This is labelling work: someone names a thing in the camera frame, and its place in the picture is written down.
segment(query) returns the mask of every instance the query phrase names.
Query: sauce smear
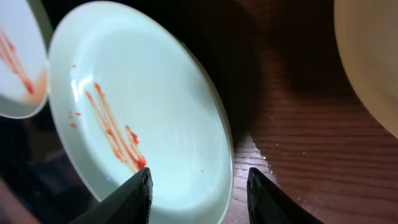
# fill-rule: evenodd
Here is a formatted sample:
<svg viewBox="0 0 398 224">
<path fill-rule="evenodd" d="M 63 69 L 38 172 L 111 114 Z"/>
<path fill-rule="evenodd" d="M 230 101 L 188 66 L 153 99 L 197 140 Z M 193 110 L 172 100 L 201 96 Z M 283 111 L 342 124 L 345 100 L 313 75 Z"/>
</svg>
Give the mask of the sauce smear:
<svg viewBox="0 0 398 224">
<path fill-rule="evenodd" d="M 4 62 L 6 67 L 14 74 L 16 74 L 19 79 L 21 79 L 22 84 L 25 86 L 26 90 L 33 95 L 34 88 L 33 83 L 26 75 L 25 70 L 19 61 L 17 51 L 11 41 L 8 39 L 7 34 L 0 26 L 0 60 Z"/>
<path fill-rule="evenodd" d="M 99 106 L 90 92 L 86 91 L 86 96 L 93 107 L 95 118 L 114 155 L 133 173 L 136 173 L 147 165 L 144 155 L 138 151 L 139 138 L 128 125 L 124 127 L 125 134 L 120 130 L 100 85 L 94 83 L 94 87 L 98 95 Z"/>
</svg>

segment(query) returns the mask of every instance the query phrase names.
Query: brown wood grain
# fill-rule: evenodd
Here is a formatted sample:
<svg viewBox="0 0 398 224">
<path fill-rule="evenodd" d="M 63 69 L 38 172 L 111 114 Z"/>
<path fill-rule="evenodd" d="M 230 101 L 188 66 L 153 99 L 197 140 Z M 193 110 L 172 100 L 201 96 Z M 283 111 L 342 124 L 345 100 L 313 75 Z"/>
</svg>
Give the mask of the brown wood grain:
<svg viewBox="0 0 398 224">
<path fill-rule="evenodd" d="M 231 123 L 234 190 L 224 224 L 249 223 L 250 167 L 325 223 L 398 223 L 398 140 L 349 84 L 332 0 L 169 4 Z"/>
</svg>

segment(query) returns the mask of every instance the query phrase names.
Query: white dish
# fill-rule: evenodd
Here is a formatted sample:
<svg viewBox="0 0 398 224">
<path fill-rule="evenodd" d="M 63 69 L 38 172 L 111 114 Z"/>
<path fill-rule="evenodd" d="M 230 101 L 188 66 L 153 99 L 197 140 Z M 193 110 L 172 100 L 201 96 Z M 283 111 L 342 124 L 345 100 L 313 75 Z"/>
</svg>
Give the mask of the white dish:
<svg viewBox="0 0 398 224">
<path fill-rule="evenodd" d="M 171 34 L 135 9 L 91 2 L 63 18 L 49 52 L 57 131 L 99 201 L 139 166 L 115 156 L 117 128 L 111 120 L 99 125 L 93 105 L 97 114 L 106 109 L 95 83 L 130 151 L 136 145 L 124 127 L 139 136 L 154 181 L 149 223 L 221 223 L 233 186 L 228 120 L 207 73 Z M 116 151 L 129 157 L 128 150 Z"/>
<path fill-rule="evenodd" d="M 0 116 L 26 118 L 43 107 L 47 100 L 46 54 L 40 27 L 28 2 L 1 1 Z"/>
<path fill-rule="evenodd" d="M 335 1 L 341 61 L 359 99 L 398 137 L 398 1 Z"/>
</svg>

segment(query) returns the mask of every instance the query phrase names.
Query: white plate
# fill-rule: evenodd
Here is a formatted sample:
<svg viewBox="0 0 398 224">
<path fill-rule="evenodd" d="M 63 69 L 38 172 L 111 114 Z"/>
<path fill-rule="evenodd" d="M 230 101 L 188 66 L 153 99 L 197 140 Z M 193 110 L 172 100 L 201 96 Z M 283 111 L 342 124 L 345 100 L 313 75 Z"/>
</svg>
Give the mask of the white plate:
<svg viewBox="0 0 398 224">
<path fill-rule="evenodd" d="M 40 9 L 36 2 L 34 7 Z M 0 115 L 9 118 L 32 116 L 40 111 L 46 99 L 47 56 L 40 27 L 26 0 L 2 0 Z"/>
<path fill-rule="evenodd" d="M 398 1 L 337 0 L 341 61 L 359 99 L 398 137 Z"/>
<path fill-rule="evenodd" d="M 106 111 L 96 83 L 130 151 L 125 127 L 139 137 L 154 181 L 150 223 L 221 223 L 233 186 L 228 120 L 207 73 L 172 35 L 135 9 L 91 2 L 63 18 L 49 62 L 58 133 L 99 201 L 140 165 L 125 149 L 117 153 L 128 163 L 115 156 L 117 128 L 96 116 Z"/>
</svg>

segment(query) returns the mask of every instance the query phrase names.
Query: red sauce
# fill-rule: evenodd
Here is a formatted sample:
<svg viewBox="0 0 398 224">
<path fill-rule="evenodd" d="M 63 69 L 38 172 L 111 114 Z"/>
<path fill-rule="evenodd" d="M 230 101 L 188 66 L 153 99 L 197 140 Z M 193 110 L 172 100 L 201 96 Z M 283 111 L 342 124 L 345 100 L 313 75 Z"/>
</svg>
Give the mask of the red sauce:
<svg viewBox="0 0 398 224">
<path fill-rule="evenodd" d="M 133 173 L 139 171 L 147 165 L 147 162 L 144 155 L 138 151 L 138 136 L 128 125 L 125 126 L 125 133 L 120 130 L 100 85 L 94 83 L 94 87 L 98 95 L 99 106 L 95 103 L 90 92 L 86 91 L 86 96 L 93 107 L 95 118 L 106 140 L 112 147 L 114 155 L 127 165 Z"/>
<path fill-rule="evenodd" d="M 25 70 L 19 61 L 17 51 L 7 34 L 0 26 L 0 60 L 4 62 L 6 67 L 20 79 L 26 90 L 32 95 L 34 93 L 33 83 L 26 75 Z"/>
</svg>

